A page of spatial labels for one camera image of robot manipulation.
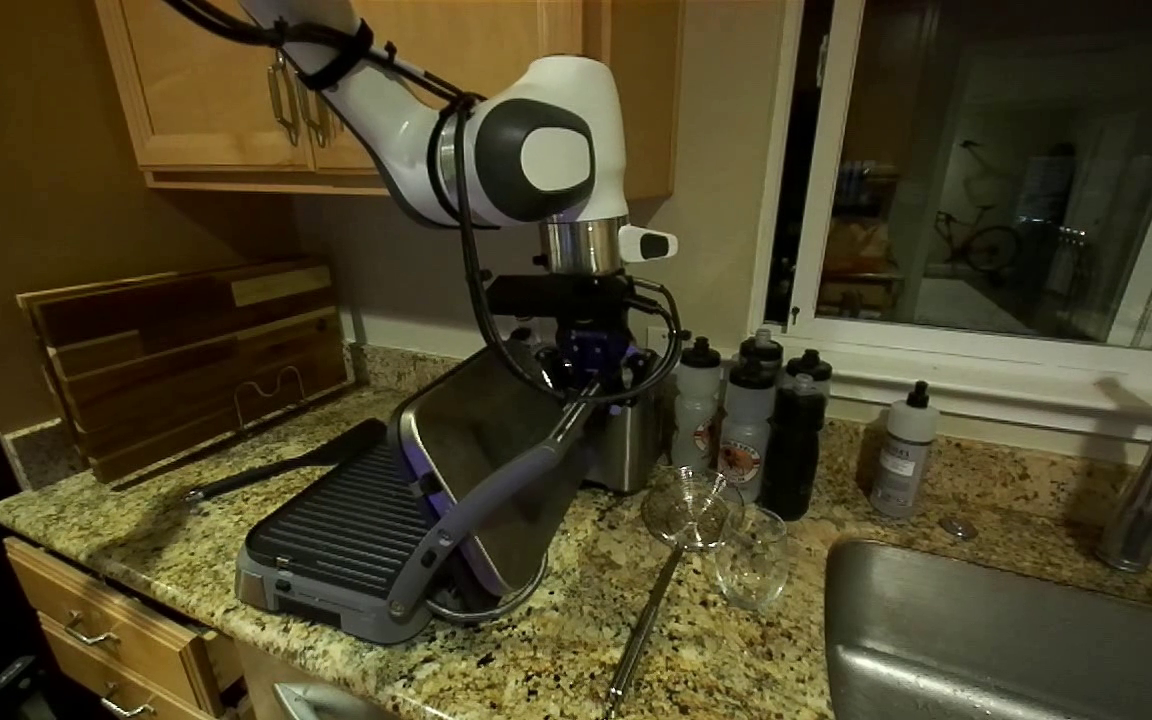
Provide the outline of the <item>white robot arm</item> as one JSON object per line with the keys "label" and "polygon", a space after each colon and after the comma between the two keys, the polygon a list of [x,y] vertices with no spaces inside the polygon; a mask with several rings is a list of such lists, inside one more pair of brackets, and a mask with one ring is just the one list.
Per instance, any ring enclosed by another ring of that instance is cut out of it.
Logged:
{"label": "white robot arm", "polygon": [[629,265],[673,234],[629,212],[620,88],[604,60],[535,58],[497,97],[409,70],[349,0],[165,0],[197,27],[271,47],[374,158],[388,194],[459,237],[479,339],[562,400],[629,400],[679,354],[673,300]]}

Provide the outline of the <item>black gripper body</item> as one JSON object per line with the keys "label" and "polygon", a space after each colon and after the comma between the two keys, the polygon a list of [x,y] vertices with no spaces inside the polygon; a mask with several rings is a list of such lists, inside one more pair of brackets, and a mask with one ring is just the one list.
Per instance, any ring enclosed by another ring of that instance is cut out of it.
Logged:
{"label": "black gripper body", "polygon": [[500,277],[490,285],[490,314],[511,320],[551,320],[556,337],[542,347],[546,379],[556,393],[637,393],[647,355],[637,347],[629,316],[647,300],[629,277]]}

